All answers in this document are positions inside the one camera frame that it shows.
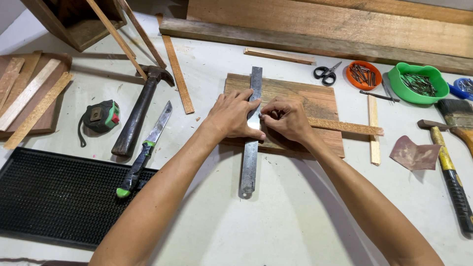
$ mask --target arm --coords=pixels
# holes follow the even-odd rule
[[[253,93],[221,94],[207,118],[125,209],[95,250],[89,266],[143,266],[174,216],[195,174],[225,137],[265,139],[248,127],[246,116],[261,100],[248,102]]]
[[[276,97],[262,110],[264,123],[304,145],[322,166],[348,210],[392,266],[442,266],[421,233],[372,183],[340,159],[310,126],[300,102]]]

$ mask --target scissors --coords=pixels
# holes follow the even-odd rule
[[[337,75],[335,75],[335,69],[337,69],[337,67],[341,64],[342,62],[340,61],[338,64],[336,64],[334,67],[332,68],[328,68],[328,67],[318,67],[314,70],[314,77],[316,79],[322,79],[322,84],[324,84],[325,86],[331,86],[335,83],[335,81],[337,80]],[[322,73],[320,75],[318,75],[316,73],[316,71],[322,71]]]

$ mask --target hammer head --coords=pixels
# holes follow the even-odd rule
[[[171,74],[164,68],[145,65],[140,65],[140,67],[143,69],[148,78],[156,78],[158,82],[160,80],[165,80],[171,87],[174,86],[173,76],[171,76]]]
[[[419,120],[417,122],[417,125],[420,127],[420,128],[426,128],[426,129],[430,129],[431,127],[438,127],[438,129],[440,131],[445,131],[447,129],[450,129],[452,128],[451,126],[449,125],[446,125],[446,124],[442,124],[442,123],[439,123],[439,122],[434,122],[434,121],[430,121],[430,120]]]

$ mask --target steel ruler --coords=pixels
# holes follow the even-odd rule
[[[250,88],[254,90],[250,96],[250,101],[261,98],[261,83],[263,80],[263,68],[253,67],[251,70]],[[248,126],[260,129],[260,106],[248,113]],[[258,157],[258,141],[249,139],[245,142],[245,152],[243,154],[243,169],[241,173],[240,195],[248,199],[254,192],[256,184],[256,160]]]

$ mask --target hand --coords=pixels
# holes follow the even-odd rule
[[[266,126],[301,144],[314,133],[302,103],[282,96],[276,96],[261,109],[260,118]]]
[[[242,92],[234,90],[227,96],[220,94],[203,123],[217,129],[222,138],[252,137],[264,140],[266,135],[263,131],[253,129],[247,123],[248,113],[261,103],[261,99],[248,102],[252,94],[252,89]]]

